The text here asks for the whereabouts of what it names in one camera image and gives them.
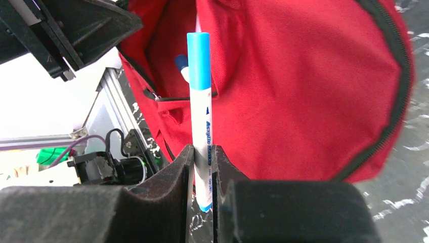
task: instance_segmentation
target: marker cap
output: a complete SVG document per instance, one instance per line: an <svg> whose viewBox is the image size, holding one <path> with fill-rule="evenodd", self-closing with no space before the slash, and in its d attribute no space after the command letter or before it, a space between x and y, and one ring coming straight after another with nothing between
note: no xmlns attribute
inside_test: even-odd
<svg viewBox="0 0 429 243"><path fill-rule="evenodd" d="M193 90L211 88L210 35L188 33L189 87Z"/></svg>

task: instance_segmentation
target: blue pen cap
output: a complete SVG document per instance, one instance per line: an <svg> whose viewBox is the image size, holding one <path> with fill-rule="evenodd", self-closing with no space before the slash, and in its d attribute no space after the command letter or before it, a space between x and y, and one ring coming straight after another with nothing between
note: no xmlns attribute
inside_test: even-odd
<svg viewBox="0 0 429 243"><path fill-rule="evenodd" d="M178 55L175 58L175 64L179 71L182 71L182 69L188 66L188 58L185 55Z"/></svg>
<svg viewBox="0 0 429 243"><path fill-rule="evenodd" d="M210 35L204 32L188 33L189 87L206 90L211 87Z"/></svg>

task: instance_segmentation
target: red fabric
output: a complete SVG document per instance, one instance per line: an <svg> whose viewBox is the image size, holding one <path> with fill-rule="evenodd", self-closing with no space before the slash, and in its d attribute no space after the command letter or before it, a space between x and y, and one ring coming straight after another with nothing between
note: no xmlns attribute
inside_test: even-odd
<svg viewBox="0 0 429 243"><path fill-rule="evenodd" d="M391 0L380 0L408 39ZM356 1L131 0L145 27L121 43L161 97L189 96L174 64L186 33L210 33L213 142L252 179L326 180L375 143L389 123L401 69ZM168 154L192 143L189 101L146 98L146 81L123 59L148 126ZM382 168L387 146L354 173Z"/></svg>

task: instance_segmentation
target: zipper pull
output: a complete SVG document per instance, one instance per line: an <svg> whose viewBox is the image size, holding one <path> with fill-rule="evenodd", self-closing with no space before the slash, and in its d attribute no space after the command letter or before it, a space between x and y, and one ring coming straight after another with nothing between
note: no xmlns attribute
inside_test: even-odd
<svg viewBox="0 0 429 243"><path fill-rule="evenodd" d="M155 101L159 101L159 99L161 99L161 96L156 95L156 93L152 92L153 97L155 97Z"/></svg>

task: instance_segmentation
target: black cable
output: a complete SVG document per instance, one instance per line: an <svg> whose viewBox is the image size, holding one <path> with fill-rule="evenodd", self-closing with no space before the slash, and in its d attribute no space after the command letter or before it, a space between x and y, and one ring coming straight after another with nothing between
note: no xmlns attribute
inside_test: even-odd
<svg viewBox="0 0 429 243"><path fill-rule="evenodd" d="M106 140L106 153L110 153L110 135L113 132L118 132L119 133L120 139L121 139L121 154L124 157L128 157L128 155L124 152L124 149L123 149L123 147L124 147L124 135L123 135L123 132L120 129L118 129L118 128L112 129L112 130L110 130L106 134L106 139L105 139Z"/></svg>
<svg viewBox="0 0 429 243"><path fill-rule="evenodd" d="M42 163L39 163L39 165L43 165L44 163L48 162L48 161L49 161L49 160L54 156L54 154L55 154L55 150L57 150L57 149L56 149L56 148L54 148L54 151L52 151L51 156L49 156L49 158L48 158L47 160L43 161Z"/></svg>

